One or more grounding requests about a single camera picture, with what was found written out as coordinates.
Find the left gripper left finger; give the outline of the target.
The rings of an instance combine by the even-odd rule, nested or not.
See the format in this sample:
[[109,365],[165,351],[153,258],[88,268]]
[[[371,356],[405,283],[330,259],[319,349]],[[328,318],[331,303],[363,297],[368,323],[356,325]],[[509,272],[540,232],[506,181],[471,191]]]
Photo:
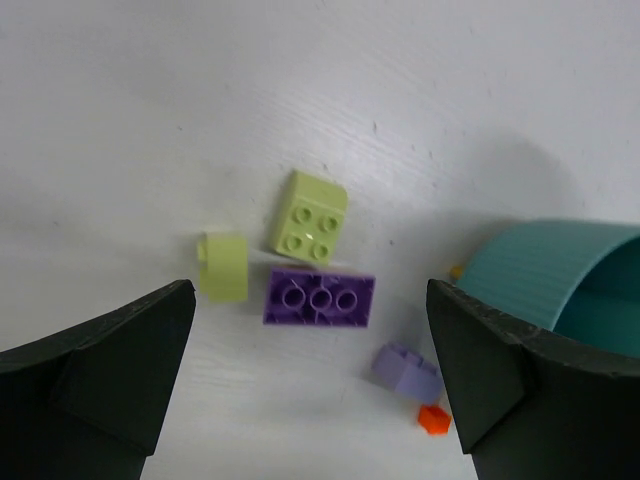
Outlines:
[[2,478],[140,478],[194,314],[194,286],[177,280],[2,352]]

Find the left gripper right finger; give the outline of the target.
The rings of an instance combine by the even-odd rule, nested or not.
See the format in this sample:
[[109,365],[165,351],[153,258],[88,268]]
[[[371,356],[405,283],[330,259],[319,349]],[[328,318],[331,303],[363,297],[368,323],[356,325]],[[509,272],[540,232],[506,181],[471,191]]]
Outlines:
[[427,284],[461,448],[480,479],[636,479],[639,361]]

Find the light purple small lego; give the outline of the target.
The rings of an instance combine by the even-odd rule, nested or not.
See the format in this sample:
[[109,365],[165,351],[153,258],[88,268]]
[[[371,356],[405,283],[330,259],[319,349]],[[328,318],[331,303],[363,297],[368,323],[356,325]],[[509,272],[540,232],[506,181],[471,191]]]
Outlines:
[[421,404],[436,404],[444,391],[444,381],[438,368],[422,355],[396,342],[381,347],[371,370],[391,391]]

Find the dark purple lego brick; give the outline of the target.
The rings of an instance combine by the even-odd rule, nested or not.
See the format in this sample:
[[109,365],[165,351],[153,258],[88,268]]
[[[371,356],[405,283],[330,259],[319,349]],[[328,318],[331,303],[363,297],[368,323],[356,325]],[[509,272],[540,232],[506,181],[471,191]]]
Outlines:
[[273,267],[263,323],[272,326],[365,328],[376,278],[300,267]]

